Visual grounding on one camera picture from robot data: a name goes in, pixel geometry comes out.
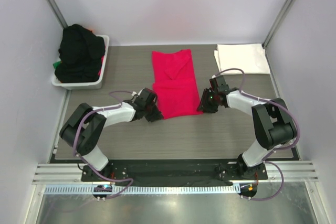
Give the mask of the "red t shirt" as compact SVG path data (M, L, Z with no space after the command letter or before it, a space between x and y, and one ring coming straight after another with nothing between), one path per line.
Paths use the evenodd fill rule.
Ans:
M174 53L152 52L153 90L164 119L200 115L192 52L183 49Z

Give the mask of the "white perforated plastic basket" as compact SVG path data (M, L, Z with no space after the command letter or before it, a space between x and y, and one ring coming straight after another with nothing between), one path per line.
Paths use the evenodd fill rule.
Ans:
M99 79L95 82L61 83L53 73L51 76L51 84L53 86L62 87L66 90L90 90L90 89L100 89L102 87L102 79L104 76L104 70L106 68L110 38L108 35L97 35L97 36L103 38L105 44L105 54L101 58L102 65L99 72L100 73Z

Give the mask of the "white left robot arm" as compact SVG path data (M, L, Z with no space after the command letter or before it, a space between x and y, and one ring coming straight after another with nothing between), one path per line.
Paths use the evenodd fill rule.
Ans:
M156 102L157 94L148 88L132 93L132 98L116 105L92 107L80 104L64 123L59 136L73 153L81 156L92 166L93 174L105 182L112 174L108 158L98 147L98 140L104 128L119 123L133 122L145 118L148 122L163 119Z

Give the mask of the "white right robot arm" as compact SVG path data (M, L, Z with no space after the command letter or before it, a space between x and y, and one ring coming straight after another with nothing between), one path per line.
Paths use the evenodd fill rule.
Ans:
M230 88L224 76L213 76L203 90L198 111L216 113L219 106L236 109L253 119L256 140L237 157L236 171L241 179L250 179L265 159L299 136L299 130L283 99L268 100Z

